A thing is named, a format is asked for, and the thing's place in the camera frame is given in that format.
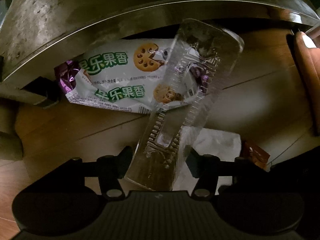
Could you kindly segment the person finger with nail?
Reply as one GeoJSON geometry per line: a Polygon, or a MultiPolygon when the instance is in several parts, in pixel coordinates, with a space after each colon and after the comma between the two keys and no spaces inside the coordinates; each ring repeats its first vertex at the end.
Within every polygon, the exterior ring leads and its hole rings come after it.
{"type": "Polygon", "coordinates": [[[295,54],[297,66],[310,96],[315,130],[319,133],[319,48],[308,35],[298,31],[295,54]]]}

